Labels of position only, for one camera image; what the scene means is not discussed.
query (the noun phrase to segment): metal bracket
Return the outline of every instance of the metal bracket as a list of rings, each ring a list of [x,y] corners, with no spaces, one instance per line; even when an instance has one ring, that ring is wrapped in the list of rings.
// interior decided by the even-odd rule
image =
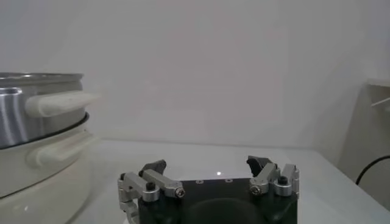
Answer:
[[[171,180],[151,169],[144,170],[142,177],[159,186],[167,197],[183,198],[185,196],[183,184],[180,181]]]
[[[253,195],[267,194],[269,184],[272,184],[279,176],[280,169],[274,163],[267,163],[263,170],[249,180],[249,190]]]
[[[160,188],[158,186],[147,188],[147,184],[146,180],[133,172],[129,172],[124,175],[122,189],[131,200],[138,198],[140,195],[144,201],[157,201],[160,197]]]
[[[282,175],[274,181],[275,194],[290,196],[293,192],[299,195],[299,170],[293,164],[286,164]]]

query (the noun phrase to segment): bolt head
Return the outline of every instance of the bolt head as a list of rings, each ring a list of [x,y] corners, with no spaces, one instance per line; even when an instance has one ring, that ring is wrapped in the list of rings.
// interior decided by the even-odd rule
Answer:
[[[261,189],[258,186],[250,187],[249,191],[253,195],[260,195],[261,194]]]
[[[146,183],[146,190],[147,191],[154,191],[156,189],[156,184],[153,182]]]
[[[183,198],[183,197],[185,196],[185,191],[184,191],[184,189],[181,188],[181,187],[178,188],[178,189],[176,189],[175,195],[176,195],[176,197],[178,197],[178,198]]]

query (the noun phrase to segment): white wall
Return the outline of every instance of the white wall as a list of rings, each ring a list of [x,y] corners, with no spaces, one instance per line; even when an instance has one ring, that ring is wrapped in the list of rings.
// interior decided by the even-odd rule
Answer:
[[[377,67],[365,53],[376,37],[365,7],[2,0],[0,70],[85,73],[85,89],[104,95],[89,109],[102,136],[308,147],[335,163],[365,72]]]

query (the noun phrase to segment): white cooking appliance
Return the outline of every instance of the white cooking appliance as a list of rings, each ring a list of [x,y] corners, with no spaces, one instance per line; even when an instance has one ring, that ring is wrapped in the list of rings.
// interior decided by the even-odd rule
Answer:
[[[66,223],[88,197],[81,78],[0,72],[0,223]]]
[[[83,151],[96,140],[84,122],[59,135],[0,150],[0,223],[66,223],[88,197]]]

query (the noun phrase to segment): screw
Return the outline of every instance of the screw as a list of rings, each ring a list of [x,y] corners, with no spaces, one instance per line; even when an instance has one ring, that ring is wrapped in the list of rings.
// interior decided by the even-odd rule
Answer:
[[[280,185],[287,185],[288,184],[287,177],[284,177],[284,176],[279,177],[278,184],[280,184]]]
[[[252,186],[249,188],[250,193],[253,195],[260,195],[261,194],[261,189],[258,186]]]
[[[184,195],[185,195],[184,189],[181,188],[181,187],[177,188],[176,191],[175,191],[175,195],[176,195],[176,197],[178,197],[178,198],[183,198]]]
[[[154,191],[156,189],[156,184],[153,182],[147,182],[146,183],[146,190],[147,191]]]

